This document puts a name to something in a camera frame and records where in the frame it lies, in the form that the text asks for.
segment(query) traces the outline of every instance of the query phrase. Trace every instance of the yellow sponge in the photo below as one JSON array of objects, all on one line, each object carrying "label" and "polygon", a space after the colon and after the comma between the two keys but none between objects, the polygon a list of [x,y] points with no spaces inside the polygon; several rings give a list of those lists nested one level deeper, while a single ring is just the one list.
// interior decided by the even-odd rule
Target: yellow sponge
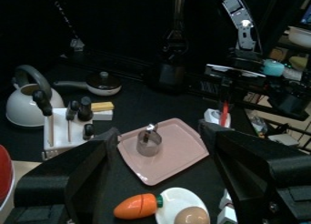
[{"label": "yellow sponge", "polygon": [[113,108],[114,108],[114,106],[113,106],[111,102],[99,102],[99,103],[90,104],[90,109],[93,112],[113,110]]}]

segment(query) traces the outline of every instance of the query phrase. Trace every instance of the pan handle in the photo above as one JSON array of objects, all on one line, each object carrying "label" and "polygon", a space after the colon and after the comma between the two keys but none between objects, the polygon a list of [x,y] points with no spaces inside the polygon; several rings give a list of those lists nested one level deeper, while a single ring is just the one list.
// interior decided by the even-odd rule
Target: pan handle
[{"label": "pan handle", "polygon": [[74,81],[55,81],[53,82],[54,87],[74,87],[87,90],[86,82],[74,82]]}]

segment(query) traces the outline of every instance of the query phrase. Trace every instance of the light blue object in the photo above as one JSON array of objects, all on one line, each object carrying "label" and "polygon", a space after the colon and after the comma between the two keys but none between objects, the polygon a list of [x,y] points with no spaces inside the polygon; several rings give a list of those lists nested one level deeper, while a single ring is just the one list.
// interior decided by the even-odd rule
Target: light blue object
[{"label": "light blue object", "polygon": [[265,59],[262,66],[262,73],[268,76],[281,76],[284,71],[284,65],[276,60]]}]

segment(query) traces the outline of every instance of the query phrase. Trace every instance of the orange carrot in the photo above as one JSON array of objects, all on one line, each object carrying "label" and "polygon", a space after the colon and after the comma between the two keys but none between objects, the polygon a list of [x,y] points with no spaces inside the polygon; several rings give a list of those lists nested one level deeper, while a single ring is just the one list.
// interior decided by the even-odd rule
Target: orange carrot
[{"label": "orange carrot", "polygon": [[113,214],[119,219],[138,219],[156,213],[156,209],[162,206],[161,196],[143,193],[125,199],[113,210]]}]

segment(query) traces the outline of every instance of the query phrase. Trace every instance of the pink tray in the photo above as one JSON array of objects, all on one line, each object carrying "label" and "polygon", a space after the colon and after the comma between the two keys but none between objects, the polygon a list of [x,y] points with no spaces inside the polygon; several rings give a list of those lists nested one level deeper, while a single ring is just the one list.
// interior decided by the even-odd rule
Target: pink tray
[{"label": "pink tray", "polygon": [[137,135],[145,127],[121,135],[117,149],[129,168],[149,186],[193,165],[209,152],[198,134],[177,118],[157,123],[161,136],[160,151],[153,157],[135,150]]}]

